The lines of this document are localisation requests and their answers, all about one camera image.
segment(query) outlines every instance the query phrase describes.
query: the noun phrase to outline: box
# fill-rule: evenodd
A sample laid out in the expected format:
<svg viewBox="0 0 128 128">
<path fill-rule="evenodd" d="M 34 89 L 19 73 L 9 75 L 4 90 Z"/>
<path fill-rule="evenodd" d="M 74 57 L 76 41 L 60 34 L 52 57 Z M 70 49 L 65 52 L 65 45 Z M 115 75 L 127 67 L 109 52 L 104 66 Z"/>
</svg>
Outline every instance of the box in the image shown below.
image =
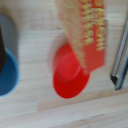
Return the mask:
<svg viewBox="0 0 128 128">
<path fill-rule="evenodd" d="M 56 0 L 59 19 L 85 74 L 104 65 L 103 0 Z"/>
</svg>

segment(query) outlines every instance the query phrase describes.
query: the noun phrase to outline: red cup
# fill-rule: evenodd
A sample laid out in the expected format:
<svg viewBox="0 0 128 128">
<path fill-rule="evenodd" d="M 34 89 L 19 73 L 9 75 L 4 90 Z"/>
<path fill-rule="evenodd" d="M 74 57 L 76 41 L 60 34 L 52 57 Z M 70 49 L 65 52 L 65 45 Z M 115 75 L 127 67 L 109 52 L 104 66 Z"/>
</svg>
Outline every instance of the red cup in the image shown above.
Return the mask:
<svg viewBox="0 0 128 128">
<path fill-rule="evenodd" d="M 87 86 L 90 74 L 85 75 L 70 45 L 59 49 L 54 58 L 54 89 L 65 99 L 80 94 Z"/>
</svg>

